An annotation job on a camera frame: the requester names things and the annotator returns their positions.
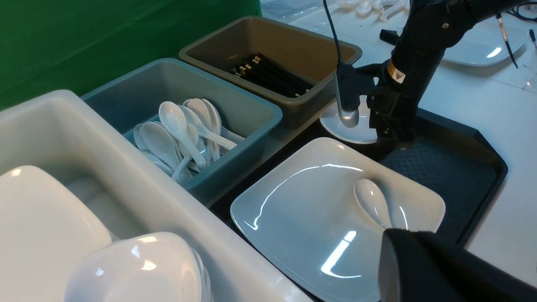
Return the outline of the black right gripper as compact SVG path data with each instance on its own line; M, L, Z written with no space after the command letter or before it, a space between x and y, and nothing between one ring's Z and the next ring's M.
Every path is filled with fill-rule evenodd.
M357 74L365 78L363 92L370 109L369 127L377 134L378 156L411 148L417 105L403 92L402 84L394 80L391 61L358 67Z

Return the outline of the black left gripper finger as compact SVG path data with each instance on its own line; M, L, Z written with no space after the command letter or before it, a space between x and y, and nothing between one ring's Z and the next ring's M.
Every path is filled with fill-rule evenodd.
M433 232L389 228L378 265L382 302L535 302L535 287Z

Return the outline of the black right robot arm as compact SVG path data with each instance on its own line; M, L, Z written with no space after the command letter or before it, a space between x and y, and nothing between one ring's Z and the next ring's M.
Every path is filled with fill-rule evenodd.
M368 92L378 142L414 142L418 104L447 48L477 23L521 0L412 0L391 58L376 73L386 90ZM378 288L382 302L535 302L535 287L428 231L386 228Z

